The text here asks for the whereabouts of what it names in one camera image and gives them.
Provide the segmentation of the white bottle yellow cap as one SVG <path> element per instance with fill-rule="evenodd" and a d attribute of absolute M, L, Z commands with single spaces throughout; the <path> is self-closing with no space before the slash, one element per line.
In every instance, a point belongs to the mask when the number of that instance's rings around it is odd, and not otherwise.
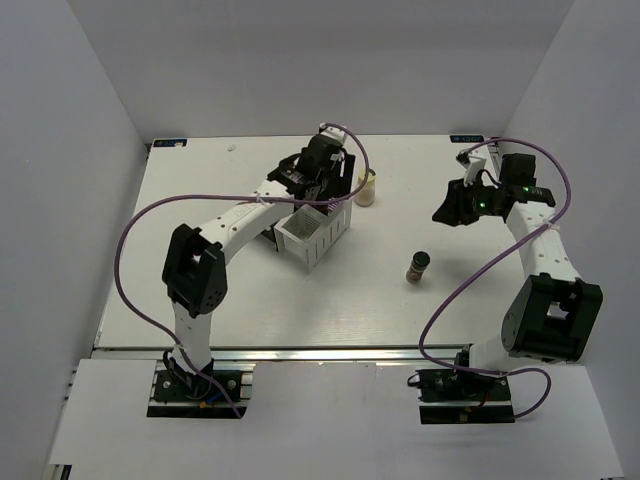
<path fill-rule="evenodd" d="M 369 207 L 375 201 L 376 172 L 369 169 L 368 172 L 362 170 L 356 182 L 358 193 L 354 196 L 354 202 L 360 207 Z"/>

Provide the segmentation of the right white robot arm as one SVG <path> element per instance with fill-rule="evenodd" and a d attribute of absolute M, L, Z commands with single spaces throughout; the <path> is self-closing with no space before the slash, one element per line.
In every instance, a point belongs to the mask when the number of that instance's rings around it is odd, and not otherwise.
<path fill-rule="evenodd" d="M 503 219 L 518 245 L 524 283 L 507 309 L 501 330 L 469 346 L 451 374 L 453 390 L 472 399 L 488 385 L 487 371 L 507 372 L 541 363 L 575 363 L 582 357 L 603 302 L 596 284 L 585 282 L 569 260 L 553 223 L 552 192 L 536 183 L 536 159 L 506 154 L 499 179 L 483 183 L 486 159 L 457 156 L 465 173 L 447 187 L 434 221 L 467 226 L 483 216 Z"/>

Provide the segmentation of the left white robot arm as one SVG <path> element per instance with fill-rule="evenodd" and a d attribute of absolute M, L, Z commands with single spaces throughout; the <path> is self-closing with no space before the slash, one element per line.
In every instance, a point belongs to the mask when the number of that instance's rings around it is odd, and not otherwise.
<path fill-rule="evenodd" d="M 325 202 L 350 193 L 355 156 L 346 151 L 346 138 L 337 127 L 323 127 L 300 152 L 281 160 L 248 200 L 199 227 L 174 230 L 162 280 L 178 337 L 170 368 L 188 398 L 202 398 L 211 387 L 211 319 L 228 291 L 227 265 L 247 243 L 293 214 L 296 200 Z"/>

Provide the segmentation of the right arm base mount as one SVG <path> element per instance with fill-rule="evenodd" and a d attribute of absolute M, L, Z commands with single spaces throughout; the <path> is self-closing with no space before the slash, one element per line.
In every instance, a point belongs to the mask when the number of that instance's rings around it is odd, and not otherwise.
<path fill-rule="evenodd" d="M 406 384 L 418 392 L 422 425 L 515 422 L 506 379 L 451 369 L 422 369 L 416 370 Z"/>

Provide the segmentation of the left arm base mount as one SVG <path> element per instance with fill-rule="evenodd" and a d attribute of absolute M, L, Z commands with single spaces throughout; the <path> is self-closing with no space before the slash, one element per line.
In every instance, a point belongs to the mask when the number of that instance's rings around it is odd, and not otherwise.
<path fill-rule="evenodd" d="M 213 378 L 225 389 L 231 404 L 220 388 L 206 380 L 199 378 L 195 389 L 191 391 L 165 366 L 157 366 L 146 416 L 164 419 L 241 419 L 249 405 L 253 373 L 216 369 Z"/>

